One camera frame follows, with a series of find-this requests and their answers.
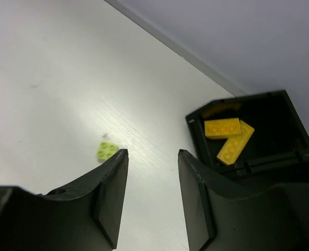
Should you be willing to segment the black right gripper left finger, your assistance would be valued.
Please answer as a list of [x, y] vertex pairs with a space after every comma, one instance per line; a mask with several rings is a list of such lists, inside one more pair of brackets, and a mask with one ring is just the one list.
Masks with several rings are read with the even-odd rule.
[[114, 250], [128, 163], [121, 149], [45, 195], [0, 186], [0, 250]]

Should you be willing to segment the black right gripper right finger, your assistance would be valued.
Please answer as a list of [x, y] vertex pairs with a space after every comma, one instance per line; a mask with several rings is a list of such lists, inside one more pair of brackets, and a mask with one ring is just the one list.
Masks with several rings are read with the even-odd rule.
[[190, 250], [309, 250], [309, 156], [235, 179], [178, 153]]

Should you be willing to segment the long yellow lego brick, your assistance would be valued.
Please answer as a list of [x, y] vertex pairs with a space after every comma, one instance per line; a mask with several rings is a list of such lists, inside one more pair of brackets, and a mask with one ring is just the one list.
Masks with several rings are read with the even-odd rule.
[[241, 134], [229, 137], [216, 158], [224, 165], [234, 164], [247, 145], [255, 129], [240, 120]]

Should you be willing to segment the yellow lego brick from stack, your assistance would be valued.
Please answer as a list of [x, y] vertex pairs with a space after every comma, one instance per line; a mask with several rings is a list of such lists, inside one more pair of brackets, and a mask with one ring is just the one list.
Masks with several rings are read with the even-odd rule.
[[228, 139], [241, 134], [238, 118], [204, 121], [204, 134], [208, 139]]

